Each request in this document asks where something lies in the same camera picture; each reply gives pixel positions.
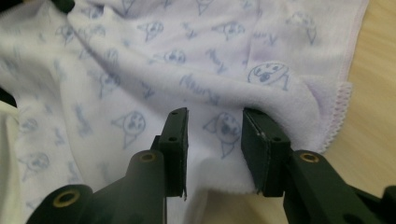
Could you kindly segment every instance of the screw hole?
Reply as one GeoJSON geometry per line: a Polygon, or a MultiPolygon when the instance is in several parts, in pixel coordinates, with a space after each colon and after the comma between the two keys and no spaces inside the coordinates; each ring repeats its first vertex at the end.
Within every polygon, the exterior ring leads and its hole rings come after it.
{"type": "Polygon", "coordinates": [[[300,158],[307,162],[319,162],[319,158],[312,153],[305,152],[300,155],[300,158]]]}
{"type": "Polygon", "coordinates": [[[148,161],[154,161],[155,160],[155,155],[152,153],[146,153],[140,156],[140,160],[143,162],[148,162],[148,161]]]}
{"type": "Polygon", "coordinates": [[[349,224],[364,224],[359,217],[352,214],[344,214],[344,220],[349,224]]]}
{"type": "Polygon", "coordinates": [[[75,203],[79,198],[79,191],[77,189],[68,189],[56,196],[53,200],[52,205],[54,207],[67,207],[70,204],[75,203]]]}

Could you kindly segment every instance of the cloth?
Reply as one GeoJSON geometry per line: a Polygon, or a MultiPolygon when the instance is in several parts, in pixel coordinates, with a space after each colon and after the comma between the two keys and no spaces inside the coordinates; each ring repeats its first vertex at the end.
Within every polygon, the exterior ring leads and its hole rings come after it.
{"type": "Polygon", "coordinates": [[[17,108],[0,101],[0,223],[21,223],[21,189],[13,150],[18,134],[17,108]]]}
{"type": "Polygon", "coordinates": [[[167,114],[190,110],[187,201],[169,223],[199,223],[209,189],[254,190],[240,149],[256,108],[293,149],[323,152],[347,111],[347,73],[366,0],[89,0],[64,15],[36,1],[1,17],[0,83],[16,98],[21,204],[124,176],[167,114]]]}

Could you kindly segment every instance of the brass insert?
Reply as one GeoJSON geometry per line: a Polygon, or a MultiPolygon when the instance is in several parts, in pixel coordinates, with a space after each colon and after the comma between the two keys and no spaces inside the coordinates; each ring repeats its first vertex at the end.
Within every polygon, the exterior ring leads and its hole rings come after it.
{"type": "Polygon", "coordinates": [[[54,207],[67,207],[72,203],[75,203],[79,199],[79,191],[77,189],[68,189],[58,194],[53,200],[52,205],[54,207]]]}
{"type": "Polygon", "coordinates": [[[300,155],[300,158],[303,161],[307,161],[307,162],[319,162],[319,158],[317,156],[315,156],[314,154],[309,153],[309,152],[302,153],[300,155]]]}
{"type": "Polygon", "coordinates": [[[155,161],[155,154],[148,152],[140,156],[142,162],[155,161]]]}

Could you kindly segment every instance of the blue printed pattern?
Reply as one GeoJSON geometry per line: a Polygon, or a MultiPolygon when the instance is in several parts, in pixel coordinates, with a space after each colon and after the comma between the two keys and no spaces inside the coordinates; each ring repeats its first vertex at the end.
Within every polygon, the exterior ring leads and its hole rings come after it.
{"type": "Polygon", "coordinates": [[[66,46],[74,39],[74,30],[70,25],[63,25],[56,30],[55,35],[60,36],[66,46]]]}
{"type": "Polygon", "coordinates": [[[76,117],[78,119],[78,135],[82,138],[93,134],[93,130],[91,128],[90,123],[84,118],[83,111],[82,111],[82,106],[81,105],[76,105],[75,106],[75,113],[76,117]]]}
{"type": "Polygon", "coordinates": [[[4,59],[2,62],[0,61],[0,66],[2,69],[8,71],[13,77],[18,79],[19,66],[16,63],[11,60],[4,59]]]}
{"type": "Polygon", "coordinates": [[[317,26],[315,25],[314,19],[312,19],[310,15],[298,11],[286,20],[286,24],[295,25],[305,29],[309,43],[311,45],[314,44],[314,41],[317,37],[317,26]]]}
{"type": "Polygon", "coordinates": [[[228,68],[224,65],[224,62],[219,59],[215,49],[207,50],[205,55],[208,55],[212,63],[217,67],[217,74],[222,74],[227,71],[228,68]]]}
{"type": "Polygon", "coordinates": [[[134,1],[135,0],[121,0],[124,15],[129,13],[129,10],[131,9],[132,5],[134,4],[134,1]]]}
{"type": "Polygon", "coordinates": [[[211,89],[200,85],[194,79],[193,74],[183,76],[179,81],[178,85],[194,95],[202,96],[207,100],[207,104],[217,105],[219,103],[220,96],[217,93],[213,92],[211,89]]]}
{"type": "Polygon", "coordinates": [[[228,40],[235,38],[236,36],[244,33],[245,27],[236,21],[230,21],[230,22],[215,26],[212,28],[212,30],[224,34],[226,37],[226,40],[228,41],[228,40]]]}
{"type": "Polygon", "coordinates": [[[91,20],[97,20],[103,16],[103,9],[99,7],[84,8],[81,12],[91,20]]]}
{"type": "Polygon", "coordinates": [[[116,49],[108,49],[105,52],[105,60],[112,66],[119,64],[119,51],[116,49]]]}
{"type": "Polygon", "coordinates": [[[163,24],[160,21],[153,21],[138,25],[137,29],[146,33],[146,42],[148,42],[163,32],[163,24]]]}
{"type": "Polygon", "coordinates": [[[64,141],[64,137],[61,134],[61,131],[59,130],[59,128],[55,128],[54,132],[55,132],[55,137],[56,137],[55,146],[59,147],[59,146],[66,144],[66,142],[64,141]]]}
{"type": "Polygon", "coordinates": [[[213,3],[213,0],[196,0],[198,3],[198,14],[201,16],[213,3]]]}
{"type": "Polygon", "coordinates": [[[248,74],[247,80],[250,83],[264,86],[279,87],[283,91],[288,90],[289,68],[283,63],[263,63],[254,67],[248,74]]]}
{"type": "Polygon", "coordinates": [[[186,54],[183,52],[183,50],[180,49],[172,49],[163,54],[156,54],[154,55],[154,58],[164,61],[166,63],[172,63],[177,65],[181,65],[186,62],[186,54]]]}
{"type": "Polygon", "coordinates": [[[85,59],[89,59],[92,57],[92,50],[91,49],[82,49],[81,52],[78,55],[78,58],[80,60],[85,60],[85,59]]]}
{"type": "Polygon", "coordinates": [[[84,29],[78,29],[78,34],[81,38],[85,39],[87,42],[91,40],[93,36],[105,36],[106,28],[101,24],[89,25],[84,29]]]}
{"type": "Polygon", "coordinates": [[[221,158],[224,159],[235,148],[235,144],[241,137],[241,125],[229,113],[222,112],[210,120],[204,130],[213,133],[221,142],[221,158]]]}
{"type": "Polygon", "coordinates": [[[256,32],[253,38],[262,41],[264,46],[273,47],[277,41],[277,35],[271,33],[256,32]]]}
{"type": "Polygon", "coordinates": [[[146,120],[143,115],[137,111],[124,115],[118,119],[112,120],[111,124],[123,129],[124,144],[123,149],[126,149],[132,142],[146,129],[146,120]]]}
{"type": "Polygon", "coordinates": [[[20,124],[21,133],[32,133],[35,130],[37,130],[37,128],[38,128],[37,120],[32,118],[29,118],[20,124]]]}
{"type": "Polygon", "coordinates": [[[244,10],[250,9],[253,7],[253,3],[251,0],[240,0],[240,5],[244,10]]]}
{"type": "Polygon", "coordinates": [[[76,184],[79,182],[79,177],[78,177],[78,172],[77,172],[77,166],[76,163],[73,161],[70,161],[67,163],[67,167],[69,169],[69,177],[67,177],[67,182],[69,184],[76,184]]]}
{"type": "Polygon", "coordinates": [[[66,75],[66,73],[64,72],[64,70],[62,69],[59,60],[54,60],[54,61],[53,61],[53,66],[54,66],[54,68],[55,68],[56,74],[57,74],[58,77],[59,77],[59,81],[60,81],[60,82],[65,81],[65,80],[67,79],[67,75],[66,75]]]}
{"type": "Polygon", "coordinates": [[[155,94],[155,91],[147,83],[141,81],[140,84],[143,87],[143,97],[147,100],[150,96],[155,94]]]}
{"type": "Polygon", "coordinates": [[[89,71],[88,75],[100,82],[100,99],[109,95],[120,86],[120,76],[117,74],[106,74],[104,72],[89,71]]]}
{"type": "Polygon", "coordinates": [[[27,156],[18,159],[20,163],[23,163],[24,174],[22,176],[22,182],[28,178],[37,175],[40,172],[47,170],[50,166],[50,160],[48,156],[42,152],[32,153],[27,156]]]}
{"type": "Polygon", "coordinates": [[[188,39],[193,39],[196,36],[198,36],[198,34],[190,27],[190,25],[187,22],[181,23],[181,26],[186,31],[186,37],[188,39]]]}

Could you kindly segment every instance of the table surface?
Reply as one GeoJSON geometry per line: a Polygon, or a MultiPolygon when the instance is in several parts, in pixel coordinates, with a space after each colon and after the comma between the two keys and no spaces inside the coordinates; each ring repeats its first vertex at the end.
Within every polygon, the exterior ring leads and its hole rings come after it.
{"type": "MultiPolygon", "coordinates": [[[[346,120],[325,158],[349,185],[380,197],[396,185],[396,1],[370,0],[348,80],[346,120]]],[[[288,223],[282,203],[210,192],[203,223],[288,223]]]]}

